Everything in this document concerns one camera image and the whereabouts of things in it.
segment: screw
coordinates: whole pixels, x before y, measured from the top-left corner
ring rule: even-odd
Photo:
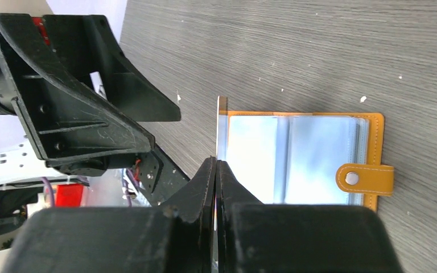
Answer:
[[[54,145],[54,148],[55,148],[56,150],[58,150],[58,151],[61,151],[61,150],[64,149],[64,144],[62,144],[62,142],[57,142],[57,143]]]
[[[49,111],[49,107],[47,105],[41,104],[39,105],[39,111],[43,114],[47,113]]]

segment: orange leather edge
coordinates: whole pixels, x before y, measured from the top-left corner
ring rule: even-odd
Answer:
[[[381,113],[289,113],[273,111],[227,111],[229,118],[233,115],[348,115],[369,120],[367,165],[381,165],[381,153],[384,137],[384,116]],[[378,195],[364,194],[363,206],[373,211],[378,209]]]
[[[357,174],[354,185],[347,183],[347,174]],[[391,196],[393,194],[394,167],[387,165],[366,165],[348,163],[336,172],[336,184],[344,192],[366,195]]]

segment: red object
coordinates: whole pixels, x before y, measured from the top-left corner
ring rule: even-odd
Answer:
[[[49,46],[50,43],[50,39],[48,37],[48,33],[46,32],[46,28],[44,27],[43,24],[43,18],[40,17],[33,17],[32,21],[34,22],[34,25],[36,25],[38,27],[39,33],[41,33],[41,36],[44,39],[44,42]]]
[[[81,205],[83,195],[83,185],[58,185],[56,187],[56,206],[77,207]]]

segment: wood grain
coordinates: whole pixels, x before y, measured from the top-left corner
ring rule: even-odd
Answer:
[[[437,272],[437,1],[129,0],[121,46],[180,95],[181,122],[145,127],[189,175],[215,153],[218,95],[232,110],[383,113],[396,180],[379,214],[405,271]]]

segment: open card holder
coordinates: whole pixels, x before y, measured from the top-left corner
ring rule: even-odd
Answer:
[[[228,111],[218,99],[217,158],[264,203],[363,205],[393,193],[380,113]]]

